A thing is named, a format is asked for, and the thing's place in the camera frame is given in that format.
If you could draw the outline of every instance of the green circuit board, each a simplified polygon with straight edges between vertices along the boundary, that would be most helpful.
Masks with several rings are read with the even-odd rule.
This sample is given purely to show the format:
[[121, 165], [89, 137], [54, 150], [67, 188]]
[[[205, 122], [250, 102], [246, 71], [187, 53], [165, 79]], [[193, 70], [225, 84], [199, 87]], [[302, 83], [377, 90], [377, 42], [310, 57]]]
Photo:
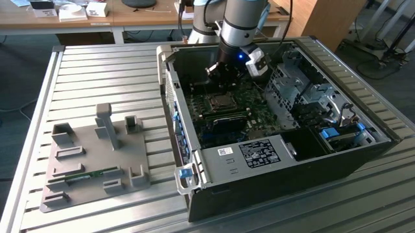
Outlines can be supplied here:
[[[281, 131], [277, 115], [264, 97], [264, 88], [246, 78], [226, 94], [203, 93], [186, 97], [203, 148], [272, 136]], [[218, 122], [223, 123], [218, 127], [221, 132], [215, 130]]]

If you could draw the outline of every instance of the printed label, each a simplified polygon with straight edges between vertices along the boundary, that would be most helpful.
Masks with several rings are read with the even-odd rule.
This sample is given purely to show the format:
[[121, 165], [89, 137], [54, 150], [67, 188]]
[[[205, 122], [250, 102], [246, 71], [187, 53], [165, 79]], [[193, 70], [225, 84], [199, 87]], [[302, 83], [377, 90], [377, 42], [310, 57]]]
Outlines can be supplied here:
[[91, 23], [91, 26], [103, 26], [103, 25], [111, 25], [111, 23]]
[[219, 149], [219, 150], [218, 150], [218, 153], [219, 153], [219, 155], [222, 156], [222, 155], [226, 155], [226, 154], [233, 154], [234, 151], [233, 151], [233, 148], [229, 147], [229, 148], [222, 148], [222, 149]]
[[240, 145], [250, 168], [265, 166], [281, 161], [269, 139]]

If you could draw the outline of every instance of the aluminum extrusion table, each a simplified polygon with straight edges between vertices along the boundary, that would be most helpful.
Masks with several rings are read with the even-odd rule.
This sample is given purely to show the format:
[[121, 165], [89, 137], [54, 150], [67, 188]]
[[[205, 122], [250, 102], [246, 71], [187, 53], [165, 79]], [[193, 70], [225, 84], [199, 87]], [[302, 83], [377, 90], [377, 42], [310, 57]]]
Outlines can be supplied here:
[[[166, 43], [55, 48], [6, 205], [0, 232], [409, 232], [415, 230], [415, 126], [310, 38], [306, 46], [381, 116], [402, 143], [346, 179], [238, 212], [187, 222], [158, 84], [157, 47]], [[94, 124], [95, 104], [114, 120], [145, 121], [151, 187], [51, 213], [39, 210], [51, 127]]]

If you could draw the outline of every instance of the floor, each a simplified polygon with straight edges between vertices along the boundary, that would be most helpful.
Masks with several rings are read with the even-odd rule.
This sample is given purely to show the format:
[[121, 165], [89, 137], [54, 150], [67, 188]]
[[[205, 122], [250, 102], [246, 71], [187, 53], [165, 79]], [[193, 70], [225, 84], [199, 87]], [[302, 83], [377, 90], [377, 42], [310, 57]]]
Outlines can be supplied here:
[[[366, 25], [376, 9], [364, 10], [358, 23]], [[384, 21], [390, 17], [390, 13], [385, 12], [374, 27], [374, 32], [368, 35], [366, 39], [374, 39], [377, 30], [381, 28]], [[401, 21], [389, 37], [393, 39], [401, 28], [405, 26]], [[143, 31], [133, 34], [138, 41], [157, 42], [166, 41], [170, 31]], [[415, 37], [415, 28], [409, 31], [401, 47], [406, 47]], [[0, 45], [0, 109], [14, 109], [29, 101], [38, 98], [47, 64], [50, 60], [51, 50], [55, 45], [61, 45], [55, 35], [14, 35], [9, 36], [5, 44]], [[348, 46], [337, 51], [338, 56], [356, 69], [357, 65], [373, 59], [373, 57]], [[362, 71], [372, 76], [381, 77], [394, 71], [394, 66], [385, 70], [378, 70], [377, 63], [368, 63], [362, 66]], [[394, 75], [384, 80], [370, 80], [368, 82], [381, 92], [386, 99], [396, 105], [404, 114], [415, 121], [415, 82], [413, 82], [413, 74], [415, 66], [410, 62]], [[35, 104], [25, 108], [25, 112], [33, 116]], [[29, 119], [18, 112], [0, 112], [0, 179], [13, 178], [25, 138], [30, 126]], [[0, 215], [7, 200], [11, 182], [0, 182]]]

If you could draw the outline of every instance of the blue latch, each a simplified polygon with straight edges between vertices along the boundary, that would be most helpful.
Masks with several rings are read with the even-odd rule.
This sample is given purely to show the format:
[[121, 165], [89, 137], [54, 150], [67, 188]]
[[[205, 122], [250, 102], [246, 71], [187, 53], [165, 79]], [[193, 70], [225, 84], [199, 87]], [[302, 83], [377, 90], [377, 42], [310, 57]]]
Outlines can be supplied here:
[[187, 178], [191, 177], [194, 175], [193, 169], [191, 168], [185, 168], [179, 170], [179, 178]]
[[336, 128], [324, 129], [322, 134], [325, 138], [330, 138], [330, 137], [336, 137], [341, 135]]
[[358, 123], [358, 128], [360, 128], [361, 131], [362, 131], [364, 129], [366, 129], [365, 124], [364, 124], [364, 123]]
[[181, 116], [179, 116], [179, 112], [178, 111], [175, 111], [174, 120], [181, 120]]

